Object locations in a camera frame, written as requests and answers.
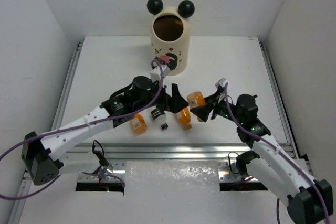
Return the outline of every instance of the bottle cap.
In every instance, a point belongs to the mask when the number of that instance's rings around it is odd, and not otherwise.
[[[183,130],[184,131],[187,131],[187,130],[190,130],[193,126],[190,124],[190,123],[187,123],[183,126]]]
[[[168,128],[168,124],[164,123],[161,125],[161,129],[165,130],[166,128]]]

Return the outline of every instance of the white bottle with black cap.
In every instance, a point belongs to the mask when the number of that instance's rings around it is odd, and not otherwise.
[[[151,112],[151,116],[154,120],[154,124],[160,127],[162,130],[166,130],[168,125],[166,124],[167,116],[164,111],[156,108]]]

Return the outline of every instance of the container opening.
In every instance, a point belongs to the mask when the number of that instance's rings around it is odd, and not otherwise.
[[[179,39],[183,33],[183,23],[174,15],[166,15],[155,20],[153,29],[159,39],[175,41]]]

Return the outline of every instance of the black bottle cap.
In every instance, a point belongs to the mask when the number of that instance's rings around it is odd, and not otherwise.
[[[161,129],[165,130],[167,128],[168,128],[168,124],[164,123],[164,124],[161,125]]]

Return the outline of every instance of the white table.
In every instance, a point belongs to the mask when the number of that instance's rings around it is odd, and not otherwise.
[[[67,81],[68,99],[67,94],[63,95],[60,103],[65,109],[58,111],[55,124],[67,124],[91,111],[133,77],[148,76],[149,55],[148,37],[86,37],[74,77]],[[167,77],[165,84],[177,83],[184,97],[196,90],[209,95],[215,91],[215,82],[225,77],[232,84],[229,94],[234,100],[242,93],[258,95],[259,118],[279,142],[286,143],[289,140],[281,123],[283,114],[278,111],[266,66],[255,37],[192,37],[187,69],[178,76]],[[153,144],[183,144],[184,151],[195,144],[245,148],[234,123],[223,118],[198,123],[193,117],[193,128],[183,132],[169,114],[169,128],[161,132],[152,125],[148,112],[142,115],[149,126],[144,135],[135,137],[126,123],[95,139],[106,146],[113,143],[127,148],[142,144],[142,150]],[[45,192],[26,200],[19,223],[276,223],[276,197],[268,191],[220,192],[218,163],[216,158],[213,160],[126,162],[125,196],[75,192],[77,175],[61,176]],[[29,192],[37,189],[31,186]],[[292,223],[284,207],[280,217],[282,224]]]

